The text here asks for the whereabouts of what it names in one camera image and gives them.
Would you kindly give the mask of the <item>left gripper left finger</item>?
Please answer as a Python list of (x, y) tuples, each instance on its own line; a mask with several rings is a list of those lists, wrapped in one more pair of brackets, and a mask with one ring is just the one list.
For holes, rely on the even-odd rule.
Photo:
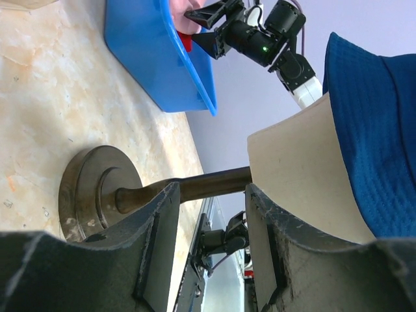
[(84, 242), (1, 234), (2, 311), (167, 311), (180, 189)]

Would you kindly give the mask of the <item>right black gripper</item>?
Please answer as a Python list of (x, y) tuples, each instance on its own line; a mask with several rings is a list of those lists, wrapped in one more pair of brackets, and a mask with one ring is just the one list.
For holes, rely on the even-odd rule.
[(296, 41), (303, 31), (306, 17), (287, 1), (278, 1), (261, 24), (250, 25), (244, 16), (244, 1), (217, 1), (184, 16), (204, 28), (211, 28), (220, 19), (226, 21), (214, 32), (192, 35), (192, 41), (212, 59), (223, 57), (230, 49), (248, 57), (262, 67), (280, 67), (283, 60), (297, 63)]

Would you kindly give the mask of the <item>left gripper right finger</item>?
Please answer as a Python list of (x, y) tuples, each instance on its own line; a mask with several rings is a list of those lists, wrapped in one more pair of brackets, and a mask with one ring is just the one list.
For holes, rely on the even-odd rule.
[(354, 244), (326, 234), (246, 187), (260, 311), (414, 311), (415, 240)]

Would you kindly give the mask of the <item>blue plastic bin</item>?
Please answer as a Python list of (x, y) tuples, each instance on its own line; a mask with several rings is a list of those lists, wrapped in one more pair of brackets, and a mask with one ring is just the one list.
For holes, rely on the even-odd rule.
[(104, 39), (162, 111), (217, 114), (211, 58), (196, 44), (186, 51), (168, 1), (107, 1)]

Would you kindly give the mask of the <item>cream mannequin head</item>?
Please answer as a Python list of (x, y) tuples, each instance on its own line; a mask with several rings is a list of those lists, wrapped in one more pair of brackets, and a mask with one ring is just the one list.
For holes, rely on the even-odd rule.
[[(247, 167), (177, 180), (181, 202), (242, 192), (255, 184), (306, 224), (348, 242), (376, 236), (359, 210), (341, 155), (328, 94), (248, 137)], [(103, 145), (80, 151), (62, 176), (58, 211), (64, 237), (81, 242), (145, 206), (169, 179), (143, 186), (129, 157)]]

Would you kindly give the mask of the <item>blue hat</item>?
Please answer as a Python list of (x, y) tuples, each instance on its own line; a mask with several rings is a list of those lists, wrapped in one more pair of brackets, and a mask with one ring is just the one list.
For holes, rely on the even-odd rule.
[(355, 202), (375, 237), (415, 236), (415, 55), (329, 37), (324, 92)]

